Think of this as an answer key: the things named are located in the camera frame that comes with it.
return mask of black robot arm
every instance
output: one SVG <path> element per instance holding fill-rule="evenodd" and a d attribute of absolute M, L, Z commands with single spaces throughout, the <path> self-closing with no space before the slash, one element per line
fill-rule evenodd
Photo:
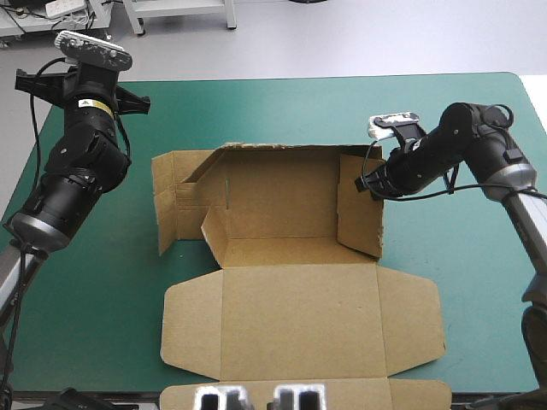
<path fill-rule="evenodd" d="M 131 165 L 128 138 L 120 115 L 147 114 L 148 97 L 118 86 L 121 71 L 132 58 L 120 46 L 76 32 L 61 32 L 56 47 L 71 67 L 65 73 L 36 75 L 17 71 L 15 88 L 64 111 L 64 133 L 51 150 L 44 174 L 5 227 L 14 240 L 0 253 L 0 331 L 21 308 L 22 295 L 51 252 L 68 246 L 99 197 L 116 188 Z M 120 128 L 126 149 L 115 131 Z M 0 409 L 10 406 L 7 376 L 13 341 L 0 343 Z"/>
<path fill-rule="evenodd" d="M 547 201 L 535 189 L 536 171 L 509 134 L 513 113 L 503 105 L 458 102 L 442 114 L 430 133 L 418 125 L 413 113 L 391 114 L 370 120 L 371 137 L 396 137 L 399 147 L 388 160 L 356 179 L 359 191 L 370 190 L 374 199 L 402 198 L 423 190 L 444 177 L 445 193 L 454 192 L 455 178 L 448 172 L 465 162 L 485 196 L 506 209 L 536 274 L 522 300 L 532 302 L 524 312 L 522 332 L 539 389 L 501 400 L 482 401 L 471 408 L 547 408 Z"/>

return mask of wire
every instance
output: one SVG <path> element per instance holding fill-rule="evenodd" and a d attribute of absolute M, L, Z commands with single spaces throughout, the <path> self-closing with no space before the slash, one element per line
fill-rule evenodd
<path fill-rule="evenodd" d="M 26 256 L 29 245 L 25 243 L 22 238 L 6 223 L 3 227 L 17 240 L 20 246 L 20 259 L 19 259 L 19 277 L 17 278 L 17 287 L 15 293 L 11 297 L 11 303 L 15 304 L 14 319 L 11 324 L 11 331 L 9 333 L 8 351 L 3 363 L 3 375 L 2 382 L 0 383 L 0 394 L 4 395 L 4 391 L 8 386 L 9 368 L 15 349 L 15 339 L 17 338 L 17 331 L 19 329 L 19 318 L 21 316 L 21 304 L 23 300 L 23 289 L 25 282 L 25 268 L 26 268 Z"/>
<path fill-rule="evenodd" d="M 129 137 L 127 136 L 126 129 L 124 128 L 123 123 L 121 122 L 121 117 L 118 113 L 115 114 L 115 119 L 118 130 L 120 130 L 121 137 L 123 138 L 123 142 L 126 145 L 127 158 L 131 160 L 131 144 L 129 143 Z"/>
<path fill-rule="evenodd" d="M 95 12 L 92 11 L 90 16 L 89 16 L 89 22 L 88 22 L 88 24 L 85 25 L 86 30 L 91 30 L 91 28 L 93 27 L 93 23 L 95 22 L 95 17 L 96 16 L 97 15 L 95 14 Z"/>
<path fill-rule="evenodd" d="M 24 282 L 24 276 L 25 276 L 26 255 L 27 253 L 23 249 L 21 249 L 20 260 L 19 260 L 19 277 L 17 278 L 17 288 L 15 291 L 15 295 L 12 298 L 12 301 L 15 301 L 15 313 L 14 313 L 13 322 L 11 324 L 11 332 L 9 333 L 8 352 L 6 354 L 6 359 L 3 363 L 2 384 L 0 384 L 0 393 L 2 395 L 6 387 L 8 386 L 9 368 L 11 364 L 11 359 L 14 354 L 15 339 L 17 338 L 17 330 L 19 329 L 19 317 L 21 316 L 21 303 L 23 300 L 23 282 Z"/>
<path fill-rule="evenodd" d="M 509 190 L 508 195 L 522 193 L 522 194 L 526 194 L 526 195 L 529 195 L 529 196 L 535 196 L 537 198 L 547 199 L 547 195 L 536 192 L 535 190 L 530 190 L 530 189 L 516 190 L 512 186 L 505 185 L 505 184 L 468 184 L 468 185 L 452 186 L 449 189 L 439 190 L 439 191 L 433 192 L 431 194 L 418 195 L 418 196 L 407 196 L 407 197 L 404 197 L 404 198 L 399 198 L 399 197 L 396 197 L 396 196 L 386 196 L 386 195 L 380 194 L 379 192 L 377 192 L 375 189 L 373 189 L 370 186 L 367 179 L 365 178 L 368 157 L 370 156 L 370 153 L 372 151 L 373 146 L 376 145 L 377 142 L 378 141 L 373 141 L 368 146 L 367 153 L 365 154 L 365 158 L 364 158 L 364 161 L 362 163 L 361 176 L 362 176 L 362 182 L 365 184 L 367 189 L 370 190 L 378 198 L 385 199 L 385 200 L 388 200 L 388 201 L 395 201 L 395 202 L 410 202 L 410 201 L 419 201 L 419 200 L 422 200 L 422 199 L 434 198 L 435 196 L 450 195 L 450 194 L 453 194 L 454 192 L 457 192 L 459 190 L 471 190 L 471 189 L 475 189 L 475 188 L 481 188 L 481 189 L 482 188 L 503 188 L 503 189 Z"/>
<path fill-rule="evenodd" d="M 36 189 L 38 186 L 38 179 L 40 178 L 40 166 L 42 165 L 42 150 L 40 148 L 40 136 L 38 134 L 38 124 L 36 121 L 36 110 L 34 109 L 34 88 L 36 87 L 36 84 L 38 83 L 38 79 L 42 75 L 42 73 L 47 70 L 49 67 L 53 66 L 54 64 L 57 64 L 58 62 L 64 62 L 64 57 L 59 57 L 54 60 L 51 60 L 49 62 L 46 62 L 36 73 L 34 76 L 34 80 L 32 82 L 32 90 L 30 92 L 30 106 L 31 106 L 31 117 L 32 117 L 32 129 L 34 130 L 34 142 L 36 144 L 36 169 L 34 170 L 34 181 L 32 182 L 32 190 L 31 193 Z"/>

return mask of white floor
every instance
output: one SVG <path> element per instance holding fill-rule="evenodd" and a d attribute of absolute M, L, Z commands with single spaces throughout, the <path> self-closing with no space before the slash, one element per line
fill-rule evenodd
<path fill-rule="evenodd" d="M 116 4 L 110 33 L 135 61 L 121 79 L 510 71 L 523 76 L 547 126 L 545 0 L 244 0 L 236 14 L 234 31 L 221 15 L 170 17 L 146 21 L 139 38 Z M 52 39 L 0 50 L 0 215 L 32 147 L 28 96 L 13 90 L 15 69 L 34 72 L 59 56 Z M 47 109 L 38 105 L 40 122 Z"/>

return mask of cardboard box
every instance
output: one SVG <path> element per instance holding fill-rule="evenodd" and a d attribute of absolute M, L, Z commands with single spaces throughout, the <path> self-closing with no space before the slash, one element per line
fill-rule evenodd
<path fill-rule="evenodd" d="M 441 382 L 388 378 L 442 356 L 444 332 L 436 285 L 376 263 L 382 202 L 353 182 L 363 152 L 230 144 L 153 160 L 160 251 L 203 237 L 222 267 L 166 293 L 166 363 L 243 384 L 257 408 L 308 380 L 331 409 L 450 407 Z M 166 389 L 162 410 L 194 389 Z"/>
<path fill-rule="evenodd" d="M 206 237 L 223 267 L 370 260 L 348 247 L 380 257 L 382 202 L 354 185 L 364 149 L 233 143 L 154 158 L 160 253 Z"/>

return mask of green table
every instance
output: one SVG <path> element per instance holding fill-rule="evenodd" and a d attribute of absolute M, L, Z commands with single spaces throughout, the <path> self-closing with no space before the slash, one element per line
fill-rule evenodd
<path fill-rule="evenodd" d="M 229 141 L 362 144 L 373 114 L 413 110 L 430 130 L 452 102 L 505 103 L 515 111 L 513 135 L 538 169 L 538 188 L 547 190 L 545 132 L 510 73 L 125 86 L 152 101 L 150 115 L 124 121 L 133 165 L 123 185 L 101 199 L 70 247 L 50 257 L 28 291 L 15 349 L 16 390 L 71 385 L 160 391 L 206 380 L 163 364 L 159 355 L 165 290 L 218 266 L 200 241 L 176 243 L 158 256 L 150 176 L 155 155 Z M 62 112 L 54 108 L 41 134 L 45 152 L 60 132 Z M 31 156 L 5 216 L 22 204 L 33 168 Z M 460 174 L 461 184 L 472 182 L 467 170 Z M 8 238 L 0 234 L 2 243 Z M 454 391 L 534 388 L 520 334 L 520 298 L 533 269 L 500 205 L 479 190 L 387 203 L 381 263 L 431 278 L 440 288 L 448 353 L 404 377 L 439 378 Z"/>

